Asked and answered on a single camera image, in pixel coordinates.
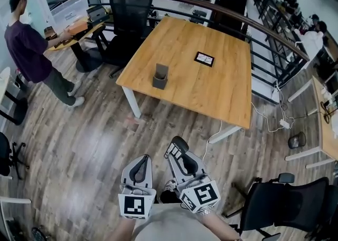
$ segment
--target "chair armrest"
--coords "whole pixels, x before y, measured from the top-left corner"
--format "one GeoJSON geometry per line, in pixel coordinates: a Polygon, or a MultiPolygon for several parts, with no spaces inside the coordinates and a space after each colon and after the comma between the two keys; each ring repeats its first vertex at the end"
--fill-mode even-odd
{"type": "Polygon", "coordinates": [[[262,241],[277,241],[280,237],[280,233],[277,233],[275,235],[271,235],[271,236],[268,236],[268,237],[264,237],[262,239],[262,241]]]}
{"type": "Polygon", "coordinates": [[[274,183],[274,182],[278,182],[278,183],[294,183],[295,182],[295,176],[292,173],[288,173],[288,172],[284,172],[281,173],[278,178],[276,179],[271,179],[269,181],[269,183],[274,183]]]}

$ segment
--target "purple shirt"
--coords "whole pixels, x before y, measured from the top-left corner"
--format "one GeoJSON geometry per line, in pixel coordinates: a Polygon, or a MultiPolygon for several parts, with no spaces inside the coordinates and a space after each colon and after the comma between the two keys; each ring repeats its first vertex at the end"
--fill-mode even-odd
{"type": "Polygon", "coordinates": [[[49,76],[52,63],[43,55],[48,41],[35,29],[16,21],[12,26],[7,26],[5,40],[16,66],[26,80],[38,83],[49,76]]]}

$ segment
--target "white bin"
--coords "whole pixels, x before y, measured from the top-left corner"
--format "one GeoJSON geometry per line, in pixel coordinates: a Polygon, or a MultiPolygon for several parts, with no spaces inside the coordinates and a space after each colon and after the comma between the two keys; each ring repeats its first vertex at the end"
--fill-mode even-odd
{"type": "Polygon", "coordinates": [[[60,34],[76,20],[87,16],[88,0],[68,0],[51,11],[55,21],[55,32],[60,34]]]}

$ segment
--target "gray pants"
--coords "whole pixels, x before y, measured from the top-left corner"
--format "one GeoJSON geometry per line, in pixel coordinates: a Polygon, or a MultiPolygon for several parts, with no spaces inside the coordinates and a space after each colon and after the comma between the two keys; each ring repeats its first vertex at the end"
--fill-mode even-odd
{"type": "Polygon", "coordinates": [[[76,98],[67,94],[67,92],[73,91],[74,83],[64,79],[62,74],[54,67],[43,83],[65,104],[72,106],[75,103],[76,98]]]}

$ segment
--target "wooden table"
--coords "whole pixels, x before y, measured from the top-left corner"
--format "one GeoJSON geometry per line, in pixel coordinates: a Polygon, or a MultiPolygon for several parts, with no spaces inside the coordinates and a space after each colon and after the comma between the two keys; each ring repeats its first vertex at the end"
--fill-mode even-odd
{"type": "MultiPolygon", "coordinates": [[[[87,21],[88,19],[84,17],[80,20],[87,21]]],[[[79,42],[85,39],[87,36],[93,34],[93,32],[99,29],[103,24],[104,22],[97,24],[79,40],[72,39],[67,44],[61,44],[58,47],[52,47],[49,50],[62,50],[71,47],[75,56],[78,58],[76,69],[82,73],[91,72],[102,64],[101,54],[97,49],[88,49],[86,52],[84,52],[79,42]]]]}
{"type": "Polygon", "coordinates": [[[116,83],[137,118],[141,112],[133,90],[231,124],[210,143],[250,126],[249,44],[202,25],[164,17],[116,83]],[[194,61],[198,51],[215,58],[212,68],[194,61]],[[169,67],[164,90],[152,86],[157,63],[169,67]]]}
{"type": "Polygon", "coordinates": [[[321,102],[326,102],[326,100],[324,99],[321,93],[321,90],[323,89],[323,85],[315,77],[312,77],[312,79],[309,80],[305,85],[303,85],[301,89],[296,91],[294,95],[290,96],[288,98],[288,101],[291,102],[292,100],[294,100],[297,96],[299,96],[302,92],[304,92],[310,86],[312,86],[313,92],[315,95],[316,108],[311,110],[308,113],[308,115],[313,114],[315,112],[317,112],[318,114],[319,146],[312,148],[310,150],[298,153],[298,154],[287,156],[285,157],[285,160],[290,161],[294,159],[299,159],[301,157],[315,154],[318,152],[324,152],[330,157],[330,159],[320,161],[314,164],[306,165],[307,169],[320,166],[320,165],[325,165],[335,160],[338,160],[338,138],[335,138],[334,136],[331,123],[328,124],[324,120],[323,114],[321,114],[320,112],[321,102]]]}

